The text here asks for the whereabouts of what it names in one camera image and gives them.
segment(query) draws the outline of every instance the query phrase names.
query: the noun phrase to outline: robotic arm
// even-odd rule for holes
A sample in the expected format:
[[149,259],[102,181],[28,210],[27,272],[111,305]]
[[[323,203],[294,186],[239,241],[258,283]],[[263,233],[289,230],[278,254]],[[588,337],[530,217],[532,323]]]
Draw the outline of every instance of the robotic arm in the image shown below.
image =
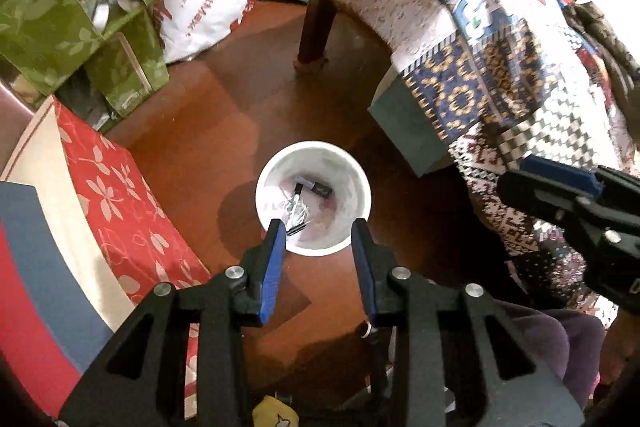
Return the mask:
[[[587,284],[638,313],[640,219],[632,210],[640,208],[640,185],[606,168],[595,174],[568,169],[528,158],[500,179],[500,197],[563,226],[588,263]],[[386,379],[372,381],[374,394],[365,410],[299,412],[301,426],[583,425],[562,381],[527,352],[517,329],[481,286],[450,289],[398,266],[391,250],[373,241],[363,219],[353,223],[351,240],[369,321],[398,328],[392,392],[389,398],[381,392]],[[240,328],[267,323],[285,247],[285,227],[274,219],[264,242],[249,249],[239,266],[202,286],[156,285],[82,376],[60,418],[70,427],[252,425]],[[185,420],[191,323],[200,324],[198,402],[197,415]],[[443,350],[453,356],[444,357]],[[380,374],[384,368],[373,372],[376,378]],[[456,394],[455,411],[449,413],[445,385]],[[624,415],[631,415],[638,389],[640,373],[628,368],[602,411],[584,425],[628,423]]]

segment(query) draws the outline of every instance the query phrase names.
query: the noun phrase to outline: metal screw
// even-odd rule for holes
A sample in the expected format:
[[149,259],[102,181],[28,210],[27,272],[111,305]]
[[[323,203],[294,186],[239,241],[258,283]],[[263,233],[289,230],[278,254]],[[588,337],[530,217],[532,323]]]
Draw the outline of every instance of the metal screw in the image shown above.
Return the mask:
[[465,292],[471,297],[481,297],[484,294],[484,288],[481,285],[474,282],[465,286]]
[[276,391],[274,393],[274,398],[276,400],[282,402],[283,404],[286,404],[286,405],[289,405],[289,406],[291,406],[291,404],[293,403],[293,397],[290,394],[278,393],[278,391]]
[[154,286],[154,293],[158,297],[164,297],[171,293],[171,285],[168,282],[159,282]]
[[409,270],[406,266],[396,266],[393,270],[391,270],[391,275],[396,279],[403,281],[411,277],[411,270]]
[[230,266],[225,270],[225,275],[229,279],[240,279],[244,275],[244,268],[242,266]]
[[607,241],[609,241],[610,243],[613,243],[614,245],[622,241],[620,234],[615,230],[611,230],[611,229],[605,230],[604,237]]

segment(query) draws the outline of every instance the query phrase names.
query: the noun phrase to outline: table leg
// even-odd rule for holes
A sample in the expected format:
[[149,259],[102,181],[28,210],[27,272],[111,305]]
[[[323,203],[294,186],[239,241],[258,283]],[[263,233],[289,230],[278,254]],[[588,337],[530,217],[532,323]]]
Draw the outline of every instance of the table leg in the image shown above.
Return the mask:
[[302,26],[296,69],[321,65],[337,9],[331,0],[309,0]]

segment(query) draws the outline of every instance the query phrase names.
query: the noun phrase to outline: paper cup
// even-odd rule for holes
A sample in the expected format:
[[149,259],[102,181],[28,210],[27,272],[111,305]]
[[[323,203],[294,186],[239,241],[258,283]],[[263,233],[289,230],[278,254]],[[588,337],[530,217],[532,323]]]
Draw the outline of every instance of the paper cup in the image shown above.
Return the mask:
[[330,200],[303,189],[302,199],[308,204],[330,203],[335,210],[331,218],[310,214],[312,222],[302,232],[287,237],[287,250],[300,255],[320,257],[329,255],[351,244],[351,225],[357,217],[367,219],[371,210],[371,188],[362,167],[346,151],[319,141],[306,141],[290,145],[264,166],[255,189],[255,208],[263,229],[267,230],[271,219],[286,221],[282,210],[278,210],[278,197],[282,187],[292,189],[295,178],[303,176],[333,189]]

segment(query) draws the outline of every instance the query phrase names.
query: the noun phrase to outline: blue patterned fabric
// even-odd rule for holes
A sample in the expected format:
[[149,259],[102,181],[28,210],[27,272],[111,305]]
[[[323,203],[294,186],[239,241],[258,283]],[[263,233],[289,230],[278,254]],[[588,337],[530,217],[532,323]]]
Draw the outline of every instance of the blue patterned fabric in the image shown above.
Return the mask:
[[562,74],[527,22],[528,0],[439,1],[457,37],[404,78],[439,138],[450,144],[479,121],[500,133],[537,110]]
[[458,36],[404,79],[446,143],[457,140],[479,120],[488,129],[516,125],[558,83],[558,68],[545,61],[525,23],[504,28],[476,47],[471,53]]

